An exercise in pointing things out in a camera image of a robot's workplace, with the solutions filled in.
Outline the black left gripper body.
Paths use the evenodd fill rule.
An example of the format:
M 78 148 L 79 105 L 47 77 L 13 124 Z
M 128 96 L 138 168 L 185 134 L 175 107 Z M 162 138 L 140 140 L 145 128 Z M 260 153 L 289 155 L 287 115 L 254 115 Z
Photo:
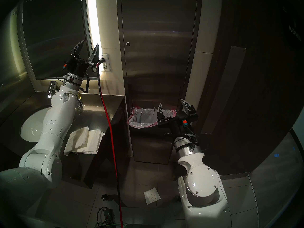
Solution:
M 91 55 L 87 60 L 71 57 L 66 60 L 67 72 L 79 77 L 87 77 L 87 69 L 89 67 L 95 68 L 99 61 L 98 55 Z

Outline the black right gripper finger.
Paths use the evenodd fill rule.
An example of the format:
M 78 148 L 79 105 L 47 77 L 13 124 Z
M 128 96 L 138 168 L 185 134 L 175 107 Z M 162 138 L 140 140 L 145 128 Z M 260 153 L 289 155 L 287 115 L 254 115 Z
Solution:
M 183 112 L 185 113 L 185 116 L 195 116 L 196 110 L 193 105 L 186 102 L 184 99 L 180 98 L 180 102 L 182 104 Z
M 162 103 L 160 103 L 157 110 L 157 120 L 164 121 L 164 119 L 165 119 L 165 115 L 163 113 Z

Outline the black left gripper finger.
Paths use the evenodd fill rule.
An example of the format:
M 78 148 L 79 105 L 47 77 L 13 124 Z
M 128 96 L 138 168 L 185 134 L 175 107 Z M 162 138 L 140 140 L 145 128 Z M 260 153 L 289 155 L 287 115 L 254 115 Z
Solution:
M 92 54 L 89 56 L 88 60 L 92 63 L 98 63 L 99 61 L 99 44 L 95 46 L 92 51 Z
M 78 57 L 80 54 L 80 51 L 82 50 L 82 47 L 85 43 L 85 40 L 80 41 L 75 45 L 75 47 L 72 49 L 72 56 L 73 57 Z

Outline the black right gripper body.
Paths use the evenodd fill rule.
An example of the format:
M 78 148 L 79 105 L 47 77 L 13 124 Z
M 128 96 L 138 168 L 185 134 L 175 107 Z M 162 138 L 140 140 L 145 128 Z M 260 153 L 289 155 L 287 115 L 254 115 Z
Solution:
M 190 123 L 198 120 L 198 115 L 185 116 L 185 114 L 177 114 L 175 117 L 165 117 L 164 121 L 157 121 L 159 128 L 169 128 L 171 134 L 175 137 L 185 135 L 187 133 L 196 136 L 191 130 Z

